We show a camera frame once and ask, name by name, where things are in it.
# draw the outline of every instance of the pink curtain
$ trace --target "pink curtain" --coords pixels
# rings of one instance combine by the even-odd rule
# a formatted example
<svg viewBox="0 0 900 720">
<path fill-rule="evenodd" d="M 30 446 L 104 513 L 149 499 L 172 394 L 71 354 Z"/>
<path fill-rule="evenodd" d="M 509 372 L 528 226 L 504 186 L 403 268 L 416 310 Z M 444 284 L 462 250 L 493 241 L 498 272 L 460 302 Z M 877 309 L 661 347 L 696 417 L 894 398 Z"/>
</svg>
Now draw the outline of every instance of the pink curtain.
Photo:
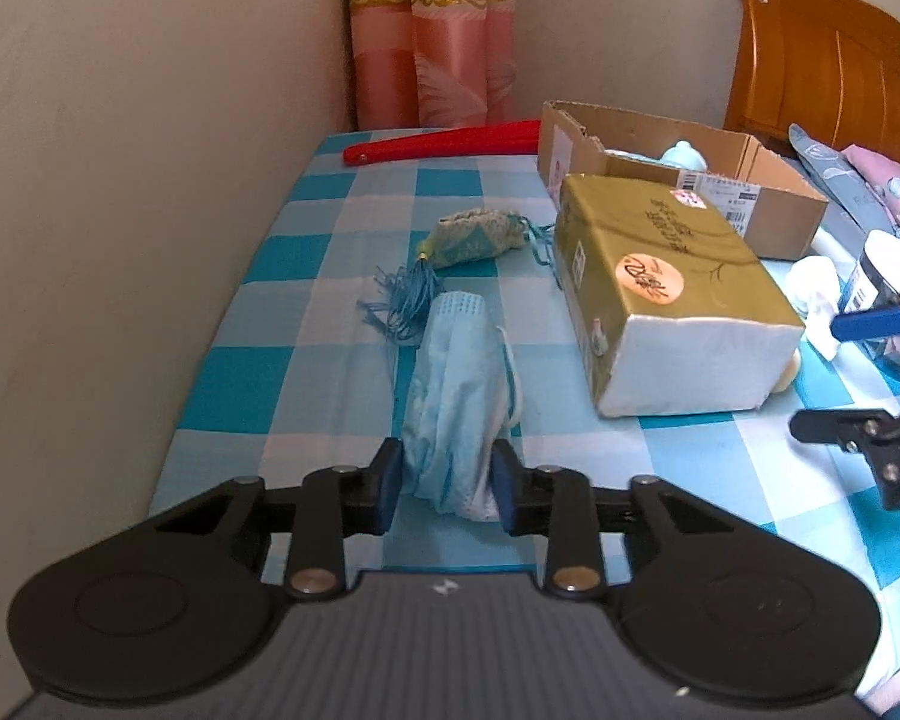
<svg viewBox="0 0 900 720">
<path fill-rule="evenodd" d="M 514 0 L 350 0 L 360 129 L 512 120 Z"/>
</svg>

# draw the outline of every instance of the checkered bedsheet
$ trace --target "checkered bedsheet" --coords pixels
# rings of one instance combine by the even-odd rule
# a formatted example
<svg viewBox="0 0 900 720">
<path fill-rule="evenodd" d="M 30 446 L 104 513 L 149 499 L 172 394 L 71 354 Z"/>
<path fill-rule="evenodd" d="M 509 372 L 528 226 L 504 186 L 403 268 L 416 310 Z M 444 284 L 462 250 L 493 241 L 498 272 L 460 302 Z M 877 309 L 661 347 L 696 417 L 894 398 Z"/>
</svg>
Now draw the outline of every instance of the checkered bedsheet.
<svg viewBox="0 0 900 720">
<path fill-rule="evenodd" d="M 394 132 L 328 138 L 293 187 L 221 323 L 173 437 L 152 511 L 242 474 L 295 485 L 329 464 L 365 464 L 399 436 L 413 371 L 410 349 L 387 347 L 362 323 L 376 269 L 394 271 L 438 218 L 477 206 L 535 223 L 554 206 L 532 157 L 419 160 L 348 169 L 345 146 Z M 775 277 L 785 264 L 768 264 Z M 444 271 L 449 290 L 482 295 L 506 327 L 523 382 L 512 440 L 528 466 L 562 464 L 596 485 L 653 473 L 840 563 L 879 599 L 884 632 L 861 685 L 900 666 L 900 512 L 880 508 L 864 461 L 794 445 L 787 421 L 803 406 L 900 410 L 900 381 L 856 346 L 834 365 L 804 346 L 796 384 L 759 412 L 600 420 L 587 396 L 563 295 L 530 250 Z M 607 572 L 629 572 L 619 536 L 605 536 Z M 287 541 L 271 551 L 280 575 Z M 404 498 L 384 538 L 348 539 L 351 570 L 534 567 L 542 539 L 434 514 Z"/>
</svg>

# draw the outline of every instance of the tassel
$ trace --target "tassel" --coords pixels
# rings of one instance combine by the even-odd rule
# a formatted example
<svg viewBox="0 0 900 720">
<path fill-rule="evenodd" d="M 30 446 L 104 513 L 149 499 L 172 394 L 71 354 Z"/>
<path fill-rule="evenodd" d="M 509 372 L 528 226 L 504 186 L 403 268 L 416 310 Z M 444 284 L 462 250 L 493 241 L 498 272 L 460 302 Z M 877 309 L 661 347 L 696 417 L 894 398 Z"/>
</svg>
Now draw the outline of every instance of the tassel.
<svg viewBox="0 0 900 720">
<path fill-rule="evenodd" d="M 551 223 L 537 227 L 526 217 L 523 217 L 523 221 L 527 225 L 525 237 L 530 244 L 530 250 L 533 252 L 533 259 L 536 260 L 536 264 L 550 268 L 554 281 L 557 282 L 557 286 L 562 290 L 563 285 L 560 283 L 559 276 L 557 276 L 557 261 L 554 259 L 554 227 L 556 225 Z"/>
<path fill-rule="evenodd" d="M 379 271 L 374 279 L 380 285 L 385 301 L 358 305 L 364 309 L 366 322 L 377 328 L 396 346 L 420 346 L 423 331 L 427 327 L 430 306 L 441 292 L 442 281 L 427 261 L 420 255 L 410 268 L 401 268 L 396 274 Z M 385 314 L 380 319 L 378 314 Z"/>
</svg>

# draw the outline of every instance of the red folded fan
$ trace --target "red folded fan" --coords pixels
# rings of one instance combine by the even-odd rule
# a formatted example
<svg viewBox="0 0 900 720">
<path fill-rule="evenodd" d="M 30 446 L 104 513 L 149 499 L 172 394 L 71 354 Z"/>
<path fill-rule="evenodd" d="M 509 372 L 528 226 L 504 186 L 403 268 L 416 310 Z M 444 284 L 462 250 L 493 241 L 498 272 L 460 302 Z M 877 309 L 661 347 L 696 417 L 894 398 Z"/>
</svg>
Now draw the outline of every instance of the red folded fan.
<svg viewBox="0 0 900 720">
<path fill-rule="evenodd" d="M 540 119 L 461 127 L 386 141 L 354 143 L 343 150 L 346 165 L 370 165 L 425 157 L 473 157 L 490 154 L 535 154 Z"/>
</svg>

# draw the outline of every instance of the blue face mask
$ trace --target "blue face mask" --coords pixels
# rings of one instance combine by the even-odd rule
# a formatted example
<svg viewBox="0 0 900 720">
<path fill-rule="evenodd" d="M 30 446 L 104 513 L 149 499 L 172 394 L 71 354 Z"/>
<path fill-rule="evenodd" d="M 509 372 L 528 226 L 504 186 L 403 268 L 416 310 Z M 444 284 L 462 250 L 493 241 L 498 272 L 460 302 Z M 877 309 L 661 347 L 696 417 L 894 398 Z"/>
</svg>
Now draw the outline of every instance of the blue face mask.
<svg viewBox="0 0 900 720">
<path fill-rule="evenodd" d="M 490 445 L 520 419 L 520 386 L 503 328 L 480 295 L 434 300 L 403 422 L 404 491 L 441 514 L 496 521 Z"/>
</svg>

